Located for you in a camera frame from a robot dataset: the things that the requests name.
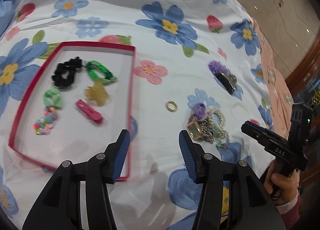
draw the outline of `metal screw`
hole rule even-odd
[[[239,161],[239,165],[242,166],[242,167],[247,166],[247,164],[248,164],[248,163],[247,163],[246,161],[243,161],[243,160],[240,160],[240,161]]]
[[[64,162],[62,162],[62,166],[63,166],[64,168],[69,167],[70,164],[71,164],[70,161],[64,161]]]
[[[210,154],[210,153],[205,153],[205,154],[203,155],[203,157],[204,157],[206,160],[210,160],[210,159],[213,158],[212,154]]]
[[[105,157],[106,157],[106,156],[105,156],[104,153],[99,153],[99,154],[97,154],[97,156],[96,156],[96,158],[97,158],[98,160],[103,160]]]

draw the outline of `pink hair clip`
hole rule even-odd
[[[88,105],[83,100],[78,100],[76,102],[76,106],[82,111],[83,115],[87,117],[89,120],[94,121],[97,124],[101,124],[103,122],[103,117],[101,113],[97,112],[92,108],[92,106]]]

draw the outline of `hand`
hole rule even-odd
[[[272,183],[282,189],[281,195],[275,204],[277,206],[284,205],[294,200],[297,195],[298,176],[296,170],[293,171],[291,177],[285,177],[279,173],[273,173],[275,169],[275,160],[270,163],[270,167],[264,182],[264,187],[270,195],[273,192]]]

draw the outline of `red sleeve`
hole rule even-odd
[[[289,230],[300,218],[299,207],[301,203],[301,197],[298,195],[298,200],[295,206],[287,213],[281,215],[285,228]]]

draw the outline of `gold ring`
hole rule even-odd
[[[172,104],[174,106],[174,109],[170,108],[169,107],[169,104]],[[165,107],[167,108],[167,110],[169,112],[176,112],[178,110],[178,105],[174,102],[174,101],[168,101],[166,104],[165,104]]]

